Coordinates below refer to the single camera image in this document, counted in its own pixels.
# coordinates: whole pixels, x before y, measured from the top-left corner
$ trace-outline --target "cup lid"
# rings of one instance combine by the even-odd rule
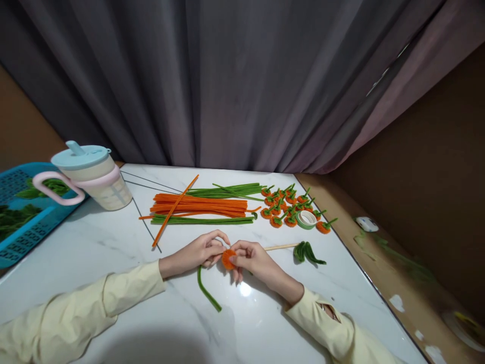
[[[65,170],[78,170],[93,167],[107,160],[111,149],[101,146],[80,146],[75,141],[68,141],[69,149],[59,152],[51,158],[51,163]]]

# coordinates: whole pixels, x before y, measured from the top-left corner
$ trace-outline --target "cup handle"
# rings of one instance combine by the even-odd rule
[[[49,179],[49,178],[60,179],[70,189],[72,189],[75,193],[77,193],[77,196],[73,197],[71,199],[63,199],[57,193],[48,189],[46,186],[44,186],[42,184],[42,182],[44,182],[46,179]],[[46,195],[48,195],[50,198],[52,198],[58,204],[64,205],[64,206],[77,205],[78,203],[82,202],[82,200],[84,200],[84,197],[85,197],[85,194],[82,190],[80,190],[78,187],[74,186],[71,183],[70,179],[68,179],[66,176],[64,176],[63,174],[58,173],[58,172],[48,171],[48,172],[39,173],[32,179],[32,184],[39,191],[44,192]]]

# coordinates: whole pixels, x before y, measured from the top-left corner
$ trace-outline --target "cream sleeve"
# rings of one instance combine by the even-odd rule
[[[67,363],[118,314],[165,291],[158,260],[54,296],[0,326],[1,363]]]
[[[321,304],[332,308],[336,320],[325,313]],[[358,327],[350,316],[340,314],[325,299],[306,287],[301,300],[286,313],[328,349],[335,363],[403,363],[394,357],[371,333]]]

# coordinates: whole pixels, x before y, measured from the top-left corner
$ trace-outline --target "blue basket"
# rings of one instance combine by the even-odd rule
[[[25,182],[28,178],[45,171],[59,172],[51,163],[27,163],[0,174],[0,205],[8,205],[12,210],[20,210],[32,204],[42,209],[42,212],[31,221],[0,242],[0,268],[6,268],[18,262],[79,206],[79,204],[62,206],[49,197],[26,200],[15,196],[29,187]],[[73,190],[63,196],[66,199],[73,197],[76,197]]]

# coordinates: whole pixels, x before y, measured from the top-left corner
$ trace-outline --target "table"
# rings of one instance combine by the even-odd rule
[[[195,188],[253,182],[286,188],[296,183],[298,194],[303,192],[291,174],[133,164],[125,164],[121,170],[133,201],[121,210],[108,212],[89,199],[76,209],[0,280],[0,323],[108,272],[170,255],[217,228],[169,225],[160,240],[162,253],[152,250],[160,226],[138,217],[149,214],[158,190],[183,191],[199,174]],[[249,208],[261,205],[257,201],[248,203]],[[262,218],[254,224],[222,226],[222,230],[231,243],[242,239],[267,247],[309,241],[315,255],[327,265],[316,268],[308,262],[295,264],[292,249],[269,254],[306,287],[350,314],[396,356],[409,363],[426,363],[334,232],[323,235],[316,229],[287,226],[275,229]],[[236,287],[224,268],[217,265],[203,270],[202,280],[223,307],[220,313],[199,290],[196,271],[188,272],[168,280],[166,292],[121,314],[77,362],[331,362],[325,349],[283,313],[281,299],[254,277],[246,274],[245,281]]]

